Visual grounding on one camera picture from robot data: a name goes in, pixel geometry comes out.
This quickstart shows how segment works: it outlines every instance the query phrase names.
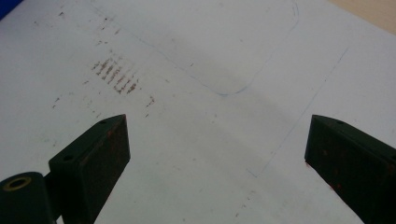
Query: white surface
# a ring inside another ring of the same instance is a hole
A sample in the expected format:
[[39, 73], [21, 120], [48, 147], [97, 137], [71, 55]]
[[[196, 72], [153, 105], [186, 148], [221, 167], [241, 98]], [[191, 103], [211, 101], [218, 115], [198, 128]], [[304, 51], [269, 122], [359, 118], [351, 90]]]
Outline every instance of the white surface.
[[98, 224], [361, 223], [305, 165], [309, 122], [396, 147], [395, 71], [396, 36], [327, 1], [25, 0], [0, 21], [0, 178], [126, 114]]

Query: scuff mark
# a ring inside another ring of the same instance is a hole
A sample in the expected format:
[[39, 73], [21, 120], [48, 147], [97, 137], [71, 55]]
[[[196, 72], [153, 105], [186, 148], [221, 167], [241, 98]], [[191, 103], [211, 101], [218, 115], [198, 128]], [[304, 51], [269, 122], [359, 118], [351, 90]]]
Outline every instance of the scuff mark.
[[120, 91], [125, 90], [126, 85], [128, 85], [128, 83], [131, 82], [131, 79], [128, 78], [128, 81], [123, 85], [123, 87], [121, 87]]
[[95, 70], [97, 66], [99, 66], [100, 62], [97, 62], [96, 64], [93, 65], [93, 68], [91, 70]]
[[124, 79], [125, 79], [125, 75], [123, 75], [123, 76], [117, 81], [117, 85], [119, 85]]
[[119, 68], [116, 69], [116, 71], [113, 72], [113, 75], [111, 76], [111, 78], [107, 82], [107, 84], [110, 84], [110, 82], [112, 82], [114, 80], [114, 78], [119, 74], [121, 69], [122, 69], [122, 67], [119, 67]]
[[108, 64], [110, 61], [113, 61], [113, 59], [112, 59], [112, 58], [109, 58], [109, 59], [107, 59], [104, 63], [101, 64], [101, 68], [100, 68], [99, 72], [96, 73], [97, 76], [99, 76], [100, 74], [102, 74], [103, 70], [105, 70], [105, 68], [107, 67], [107, 64]]
[[148, 103], [148, 105], [146, 105], [146, 107], [149, 107], [150, 105], [154, 104], [155, 100], [153, 96], [149, 97], [151, 99], [151, 101]]
[[108, 76], [108, 74], [110, 74], [110, 72], [111, 72], [111, 70], [113, 70], [113, 68], [114, 68], [114, 64], [111, 64], [111, 65], [108, 67], [108, 69], [107, 69], [107, 71], [106, 71], [106, 74], [102, 77], [102, 80], [105, 80], [105, 79], [106, 79], [106, 77]]
[[129, 88], [129, 90], [126, 93], [129, 94], [131, 91], [134, 91], [134, 88], [136, 88], [136, 83], [132, 84], [132, 86]]
[[253, 172], [251, 172], [248, 168], [247, 168], [247, 171], [248, 171], [251, 175], [253, 175], [255, 178], [258, 177], [257, 175], [253, 174]]

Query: metal hole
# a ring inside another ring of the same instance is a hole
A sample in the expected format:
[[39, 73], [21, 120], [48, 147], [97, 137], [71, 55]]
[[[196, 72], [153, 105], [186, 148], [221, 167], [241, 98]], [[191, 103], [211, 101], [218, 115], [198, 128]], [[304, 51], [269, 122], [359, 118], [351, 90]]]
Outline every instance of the metal hole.
[[5, 191], [14, 191], [17, 189], [21, 189], [32, 182], [32, 178], [29, 176], [22, 176], [15, 178], [13, 180], [8, 181], [4, 186], [3, 190]]

